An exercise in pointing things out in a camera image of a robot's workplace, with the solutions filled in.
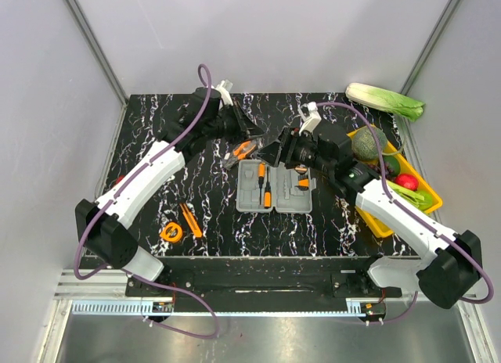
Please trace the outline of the grey plastic tool case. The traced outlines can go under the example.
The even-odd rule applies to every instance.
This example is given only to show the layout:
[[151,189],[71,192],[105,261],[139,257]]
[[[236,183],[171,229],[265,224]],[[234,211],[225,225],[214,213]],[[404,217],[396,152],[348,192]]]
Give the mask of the grey plastic tool case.
[[[299,174],[294,168],[287,169],[283,164],[278,167],[266,165],[265,180],[262,188],[262,205],[259,204],[258,165],[260,160],[243,160],[238,167],[236,209],[242,213],[269,213],[275,210],[281,214],[309,214],[312,211],[312,191],[316,180],[311,176],[310,189],[306,192],[297,189]],[[272,190],[272,206],[264,208],[266,182]]]

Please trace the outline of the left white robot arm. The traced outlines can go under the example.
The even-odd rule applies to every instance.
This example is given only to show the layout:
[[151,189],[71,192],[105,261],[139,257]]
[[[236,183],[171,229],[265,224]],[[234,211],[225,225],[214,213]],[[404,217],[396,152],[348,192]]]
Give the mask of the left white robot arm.
[[164,264],[143,249],[129,229],[157,190],[203,152],[213,140],[240,144],[263,136],[230,95],[232,83],[200,87],[174,113],[148,152],[111,190],[96,201],[80,201],[75,208],[79,246],[105,265],[142,277],[151,296],[164,295],[170,286]]

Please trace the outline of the orange utility knife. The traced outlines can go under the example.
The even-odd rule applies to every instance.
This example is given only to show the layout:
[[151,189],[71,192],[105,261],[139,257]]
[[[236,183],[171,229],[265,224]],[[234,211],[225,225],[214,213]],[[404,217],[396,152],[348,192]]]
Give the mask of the orange utility knife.
[[181,207],[181,210],[182,210],[182,214],[190,228],[190,230],[192,231],[193,235],[197,238],[197,239],[201,239],[203,237],[203,233],[202,233],[202,230],[200,229],[200,226],[198,225],[197,221],[196,221],[196,218],[194,216],[194,214],[192,213],[192,211],[188,208],[187,204],[186,203],[181,203],[180,204],[180,207]]

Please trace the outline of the orange handled pliers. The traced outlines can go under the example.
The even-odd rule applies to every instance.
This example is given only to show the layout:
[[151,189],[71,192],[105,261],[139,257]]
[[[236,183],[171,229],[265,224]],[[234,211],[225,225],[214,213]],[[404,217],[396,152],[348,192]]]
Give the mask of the orange handled pliers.
[[245,160],[251,156],[258,148],[258,140],[252,139],[240,143],[238,146],[227,152],[222,160],[222,166],[226,170],[230,170],[236,166],[241,160]]

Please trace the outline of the short orange screwdriver handle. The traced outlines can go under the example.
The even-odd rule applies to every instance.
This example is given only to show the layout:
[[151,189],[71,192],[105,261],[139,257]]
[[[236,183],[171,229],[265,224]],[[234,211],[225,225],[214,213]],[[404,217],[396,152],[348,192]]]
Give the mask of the short orange screwdriver handle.
[[266,185],[265,185],[263,206],[266,209],[268,209],[272,206],[272,190],[271,190],[271,184],[269,181],[267,181]]

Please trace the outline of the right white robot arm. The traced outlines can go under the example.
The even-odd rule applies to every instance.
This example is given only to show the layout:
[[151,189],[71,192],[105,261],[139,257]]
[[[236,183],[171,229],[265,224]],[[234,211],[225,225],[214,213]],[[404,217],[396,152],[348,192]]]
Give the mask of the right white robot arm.
[[355,158],[343,129],[329,125],[309,134],[284,128],[258,157],[273,167],[304,165],[318,171],[340,198],[376,217],[415,251],[417,259],[372,259],[355,280],[363,296],[401,288],[420,291],[436,306],[449,309],[481,279],[480,239],[469,230],[459,234],[446,228],[392,192]]

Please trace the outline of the orange handled screwdriver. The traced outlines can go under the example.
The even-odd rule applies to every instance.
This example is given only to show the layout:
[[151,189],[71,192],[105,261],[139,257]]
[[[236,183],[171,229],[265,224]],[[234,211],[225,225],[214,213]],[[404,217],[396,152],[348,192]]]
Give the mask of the orange handled screwdriver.
[[258,189],[259,189],[259,204],[262,205],[262,188],[265,180],[266,165],[260,162],[258,165]]

